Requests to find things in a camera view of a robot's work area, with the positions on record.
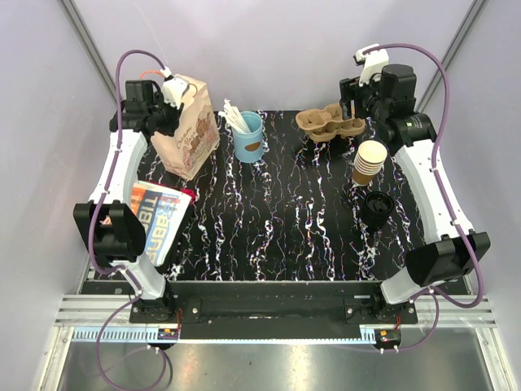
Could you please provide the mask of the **printed kraft paper bag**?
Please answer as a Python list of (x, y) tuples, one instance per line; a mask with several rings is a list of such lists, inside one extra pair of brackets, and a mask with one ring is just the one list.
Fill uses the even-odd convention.
[(175, 135), (155, 132), (151, 143), (167, 171), (191, 180), (218, 147), (220, 135), (207, 84), (185, 77), (190, 89), (182, 98), (184, 108)]

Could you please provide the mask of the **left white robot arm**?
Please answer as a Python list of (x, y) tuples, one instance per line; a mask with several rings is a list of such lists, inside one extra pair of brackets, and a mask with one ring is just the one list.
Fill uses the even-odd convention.
[(152, 136), (173, 136), (190, 83), (179, 75), (163, 84), (125, 83), (126, 98), (110, 120), (110, 145), (98, 184), (88, 201), (77, 203), (73, 218), (101, 274), (120, 272), (137, 301), (157, 322), (176, 311), (173, 292), (162, 271), (191, 218), (190, 197), (175, 189), (137, 180), (138, 166)]

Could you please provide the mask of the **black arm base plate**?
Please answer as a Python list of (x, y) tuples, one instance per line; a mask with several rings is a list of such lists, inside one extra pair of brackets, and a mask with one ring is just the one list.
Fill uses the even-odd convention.
[(414, 325), (409, 302), (389, 305), (378, 282), (176, 282), (168, 305), (154, 309), (139, 301), (131, 323), (167, 323), (182, 311), (184, 324), (225, 319), (327, 319), (346, 324)]

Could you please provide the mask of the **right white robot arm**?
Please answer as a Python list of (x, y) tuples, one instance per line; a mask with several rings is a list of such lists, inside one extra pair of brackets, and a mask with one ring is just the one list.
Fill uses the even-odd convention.
[(379, 138), (400, 166), (422, 219), (422, 247), (408, 252), (405, 267), (380, 285), (382, 295), (369, 306), (374, 320), (387, 323), (399, 305), (442, 283), (476, 274), (478, 292), (470, 307), (484, 294), (479, 261), (490, 248), (487, 233), (477, 232), (462, 211), (449, 185), (440, 153), (441, 133), (428, 115), (416, 112), (416, 75), (404, 64), (371, 65), (361, 61), (359, 77), (339, 83), (344, 116), (371, 118)]

